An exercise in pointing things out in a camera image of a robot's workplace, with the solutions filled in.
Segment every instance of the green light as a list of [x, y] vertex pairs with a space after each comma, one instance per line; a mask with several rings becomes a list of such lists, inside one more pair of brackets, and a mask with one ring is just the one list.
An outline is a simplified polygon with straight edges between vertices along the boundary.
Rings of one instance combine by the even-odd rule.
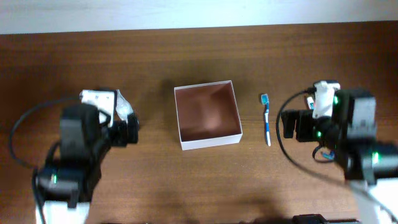
[[333, 102], [334, 102], [335, 104], [338, 104], [338, 97], [337, 97], [337, 96], [335, 96], [335, 97], [333, 98]]
[[378, 164], [380, 161], [380, 155], [378, 152], [372, 153], [372, 163], [373, 164]]

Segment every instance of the white wall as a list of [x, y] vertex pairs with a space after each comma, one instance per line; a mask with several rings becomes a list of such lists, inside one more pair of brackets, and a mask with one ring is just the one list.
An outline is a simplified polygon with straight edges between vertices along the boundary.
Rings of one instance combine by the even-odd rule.
[[398, 0], [0, 0], [0, 34], [398, 20]]

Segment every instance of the brown tabletop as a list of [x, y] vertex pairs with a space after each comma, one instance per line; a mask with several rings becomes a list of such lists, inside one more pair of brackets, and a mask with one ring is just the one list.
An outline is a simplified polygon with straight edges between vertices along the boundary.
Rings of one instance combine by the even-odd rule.
[[[321, 213], [357, 217], [352, 194], [293, 167], [276, 141], [275, 119], [293, 93], [321, 79], [363, 87], [377, 98], [378, 138], [398, 137], [398, 22], [0, 35], [0, 220], [33, 223], [31, 171], [11, 160], [15, 120], [37, 103], [82, 89], [118, 88], [141, 121], [139, 143], [102, 163], [87, 223], [237, 223]], [[182, 151], [174, 87], [232, 80], [239, 144]], [[272, 146], [264, 139], [268, 93]], [[42, 110], [14, 137], [16, 153], [42, 165], [59, 138], [63, 106]], [[289, 108], [304, 109], [303, 100]], [[315, 143], [285, 140], [299, 162], [316, 164]]]

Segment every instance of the cardboard box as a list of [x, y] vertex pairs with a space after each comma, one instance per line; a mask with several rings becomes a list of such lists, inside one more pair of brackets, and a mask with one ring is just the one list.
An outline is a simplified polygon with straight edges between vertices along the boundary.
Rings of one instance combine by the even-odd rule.
[[174, 88], [182, 150], [238, 143], [243, 135], [232, 81]]

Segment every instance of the blue toothbrush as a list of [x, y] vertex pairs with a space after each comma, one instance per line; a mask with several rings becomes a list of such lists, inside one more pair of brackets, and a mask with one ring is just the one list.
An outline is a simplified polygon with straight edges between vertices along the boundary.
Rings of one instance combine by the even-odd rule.
[[268, 144], [268, 146], [271, 146], [271, 137], [269, 136], [269, 124], [268, 124], [268, 113], [269, 113], [268, 94], [261, 95], [261, 103], [266, 106], [266, 110], [265, 110], [265, 113], [264, 113], [264, 121], [266, 122], [267, 144]]

